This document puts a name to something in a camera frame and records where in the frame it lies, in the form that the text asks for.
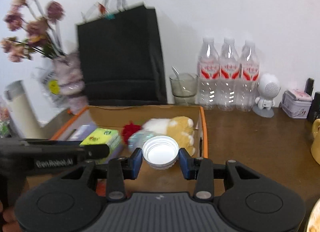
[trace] ribbed gray panel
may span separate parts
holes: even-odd
[[[109,204],[84,232],[236,232],[211,204],[187,193],[134,193],[126,202]]]

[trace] bottle label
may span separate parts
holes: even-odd
[[[239,63],[229,62],[221,64],[221,79],[239,78]]]
[[[259,75],[259,64],[254,62],[242,63],[241,79],[247,81],[256,81]]]
[[[200,62],[200,78],[201,79],[219,79],[220,65],[219,63]]]

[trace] cardboard box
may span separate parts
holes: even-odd
[[[68,121],[53,137],[53,140],[67,139],[80,125],[93,120],[98,127],[122,131],[122,127],[133,121],[142,125],[151,118],[173,118],[186,116],[194,122],[195,148],[193,157],[208,157],[207,128],[204,110],[200,106],[175,105],[145,105],[132,107],[97,107],[89,106]],[[124,149],[122,156],[130,156]],[[177,162],[167,170],[155,170],[143,161],[139,176],[136,180],[126,180],[126,189],[129,191],[189,191],[193,192],[195,181],[186,181]]]

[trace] round black disc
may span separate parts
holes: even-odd
[[[25,231],[77,231],[99,215],[101,200],[76,180],[61,179],[26,192],[15,205],[15,215]]]
[[[218,208],[230,225],[251,232],[291,231],[305,214],[296,193],[263,178],[236,184],[220,197]]]

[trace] clear water bottle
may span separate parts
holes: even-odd
[[[199,104],[211,109],[216,104],[216,90],[220,75],[219,55],[214,48],[213,38],[203,38],[198,58]]]
[[[255,44],[246,40],[240,56],[241,73],[236,87],[236,107],[241,111],[250,111],[254,105],[259,66]]]
[[[239,78],[239,56],[235,40],[225,38],[220,55],[220,100],[218,108],[231,111],[235,108],[235,81]]]

